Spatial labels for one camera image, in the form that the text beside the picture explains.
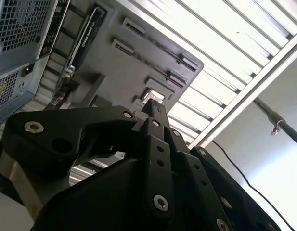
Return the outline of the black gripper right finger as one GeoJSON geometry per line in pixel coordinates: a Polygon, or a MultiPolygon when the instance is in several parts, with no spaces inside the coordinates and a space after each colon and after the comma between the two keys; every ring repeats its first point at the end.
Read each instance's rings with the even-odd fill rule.
{"type": "Polygon", "coordinates": [[[164,126],[172,170],[180,183],[177,208],[189,231],[278,231],[280,227],[202,147],[189,150],[170,128],[165,106],[154,102],[153,117],[164,126]]]}

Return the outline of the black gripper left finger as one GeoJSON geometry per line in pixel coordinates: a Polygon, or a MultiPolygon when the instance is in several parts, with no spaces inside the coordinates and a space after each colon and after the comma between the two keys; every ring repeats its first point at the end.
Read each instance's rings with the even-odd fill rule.
{"type": "Polygon", "coordinates": [[[5,124],[5,177],[31,217],[56,195],[127,159],[170,159],[164,126],[123,106],[17,113],[5,124]]]}

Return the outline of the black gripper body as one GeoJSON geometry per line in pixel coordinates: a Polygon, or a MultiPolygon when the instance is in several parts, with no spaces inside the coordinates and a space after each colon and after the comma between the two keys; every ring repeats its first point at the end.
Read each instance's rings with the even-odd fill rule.
{"type": "Polygon", "coordinates": [[[127,159],[54,196],[38,231],[208,231],[169,158],[127,159]]]}

